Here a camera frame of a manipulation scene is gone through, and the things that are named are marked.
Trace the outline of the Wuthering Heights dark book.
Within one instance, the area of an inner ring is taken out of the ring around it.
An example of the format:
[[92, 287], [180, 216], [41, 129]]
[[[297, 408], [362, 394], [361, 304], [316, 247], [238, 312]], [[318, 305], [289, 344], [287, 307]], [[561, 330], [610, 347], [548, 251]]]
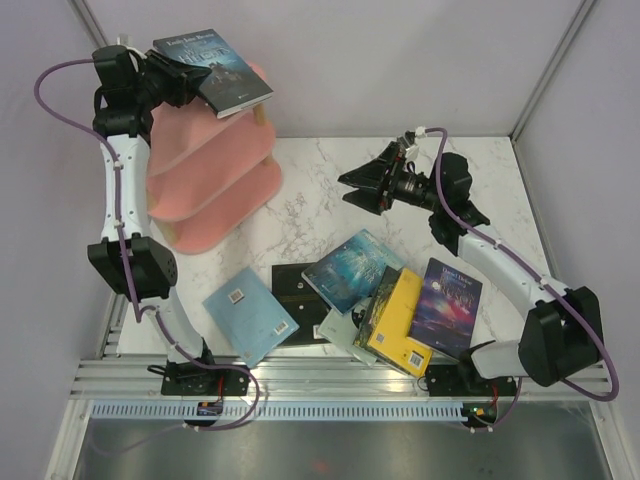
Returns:
[[218, 119], [273, 96], [266, 81], [214, 29], [156, 39], [153, 47], [179, 63], [210, 71], [197, 92]]

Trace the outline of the teal 20000 Leagues book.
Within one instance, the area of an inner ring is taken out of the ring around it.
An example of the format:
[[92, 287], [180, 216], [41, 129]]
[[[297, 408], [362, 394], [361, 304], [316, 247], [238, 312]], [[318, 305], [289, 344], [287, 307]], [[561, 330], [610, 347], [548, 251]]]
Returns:
[[334, 310], [351, 311], [370, 296], [387, 267], [405, 262], [367, 229], [362, 229], [302, 272], [302, 278]]

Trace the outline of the black hardcover book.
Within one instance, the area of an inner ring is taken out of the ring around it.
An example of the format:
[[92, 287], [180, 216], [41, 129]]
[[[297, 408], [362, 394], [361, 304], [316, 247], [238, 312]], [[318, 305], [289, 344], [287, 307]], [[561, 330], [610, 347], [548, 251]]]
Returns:
[[318, 328], [330, 313], [330, 307], [302, 276], [310, 266], [311, 263], [293, 263], [271, 268], [271, 292], [298, 325], [298, 329], [282, 342], [283, 348], [328, 343], [318, 333]]

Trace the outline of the green secret garden book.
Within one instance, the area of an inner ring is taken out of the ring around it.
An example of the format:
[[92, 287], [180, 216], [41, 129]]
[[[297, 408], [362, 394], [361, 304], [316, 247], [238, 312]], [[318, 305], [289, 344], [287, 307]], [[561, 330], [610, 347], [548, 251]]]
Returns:
[[368, 345], [371, 335], [377, 325], [379, 316], [386, 306], [389, 296], [400, 276], [400, 271], [387, 266], [360, 323], [358, 333], [353, 344], [374, 354], [374, 349]]

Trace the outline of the light blue book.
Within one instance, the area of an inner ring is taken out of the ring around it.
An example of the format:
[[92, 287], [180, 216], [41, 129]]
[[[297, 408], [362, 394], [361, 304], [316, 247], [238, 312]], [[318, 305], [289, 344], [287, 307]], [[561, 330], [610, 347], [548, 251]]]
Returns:
[[206, 298], [203, 306], [249, 368], [299, 330], [298, 323], [249, 267]]

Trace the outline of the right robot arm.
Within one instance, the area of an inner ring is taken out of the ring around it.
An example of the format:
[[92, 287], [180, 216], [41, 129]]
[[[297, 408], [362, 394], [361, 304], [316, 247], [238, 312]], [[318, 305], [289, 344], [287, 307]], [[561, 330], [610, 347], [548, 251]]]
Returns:
[[403, 141], [392, 141], [338, 181], [352, 189], [344, 201], [373, 214], [396, 201], [430, 211], [436, 241], [482, 273], [522, 316], [519, 339], [488, 341], [462, 353], [458, 385], [477, 394], [495, 378], [528, 377], [548, 387], [599, 362], [603, 334], [595, 293], [571, 289], [506, 253], [490, 220], [470, 199], [465, 157], [444, 153], [425, 175], [409, 164], [412, 151]]

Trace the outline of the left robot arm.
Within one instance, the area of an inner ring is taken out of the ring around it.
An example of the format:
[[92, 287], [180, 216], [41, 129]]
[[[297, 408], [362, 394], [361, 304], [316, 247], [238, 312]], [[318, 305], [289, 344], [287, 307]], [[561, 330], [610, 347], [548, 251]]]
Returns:
[[196, 394], [209, 394], [219, 372], [177, 294], [176, 259], [152, 236], [146, 185], [153, 110], [189, 104], [209, 72], [122, 45], [96, 50], [92, 63], [100, 86], [91, 132], [101, 143], [107, 196], [100, 240], [88, 246], [88, 259], [112, 290], [129, 300], [137, 320], [151, 316], [168, 363], [191, 363], [184, 383]]

